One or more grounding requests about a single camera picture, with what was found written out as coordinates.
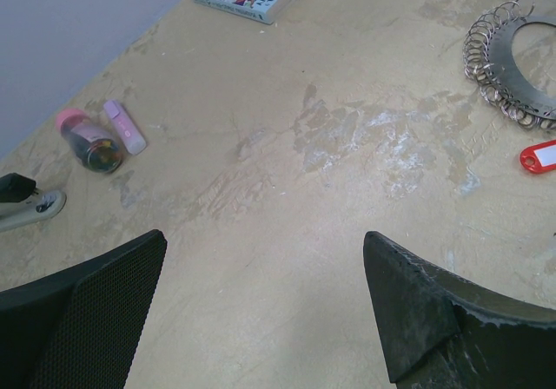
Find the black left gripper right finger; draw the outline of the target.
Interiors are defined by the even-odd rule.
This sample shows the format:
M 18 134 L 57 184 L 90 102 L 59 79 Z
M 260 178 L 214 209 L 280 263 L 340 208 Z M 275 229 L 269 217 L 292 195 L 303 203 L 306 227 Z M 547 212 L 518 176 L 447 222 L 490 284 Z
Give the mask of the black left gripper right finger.
M 553 388 L 555 312 L 495 293 L 378 232 L 363 246 L 387 375 L 399 388 Z

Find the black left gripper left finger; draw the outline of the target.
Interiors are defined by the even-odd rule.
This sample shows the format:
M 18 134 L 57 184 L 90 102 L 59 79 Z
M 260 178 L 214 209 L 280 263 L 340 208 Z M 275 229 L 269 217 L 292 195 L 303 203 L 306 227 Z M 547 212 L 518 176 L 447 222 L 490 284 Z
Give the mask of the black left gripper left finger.
M 162 272 L 152 230 L 1 293 L 3 388 L 123 388 Z

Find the metal keyring organizer with rings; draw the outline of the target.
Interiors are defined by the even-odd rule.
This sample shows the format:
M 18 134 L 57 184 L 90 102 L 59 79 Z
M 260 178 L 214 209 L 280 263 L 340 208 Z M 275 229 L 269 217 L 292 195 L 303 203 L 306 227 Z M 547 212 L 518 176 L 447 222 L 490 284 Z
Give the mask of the metal keyring organizer with rings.
M 465 76 L 483 99 L 523 129 L 555 130 L 555 99 L 535 88 L 521 73 L 513 39 L 527 25 L 553 27 L 553 16 L 535 16 L 534 0 L 509 0 L 479 16 L 462 47 Z

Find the red key tag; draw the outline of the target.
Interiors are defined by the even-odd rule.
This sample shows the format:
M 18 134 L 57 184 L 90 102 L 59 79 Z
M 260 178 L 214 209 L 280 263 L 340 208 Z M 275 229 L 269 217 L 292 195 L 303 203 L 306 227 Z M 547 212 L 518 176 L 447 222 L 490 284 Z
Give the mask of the red key tag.
M 556 141 L 539 143 L 523 149 L 520 164 L 529 172 L 540 175 L 556 168 Z

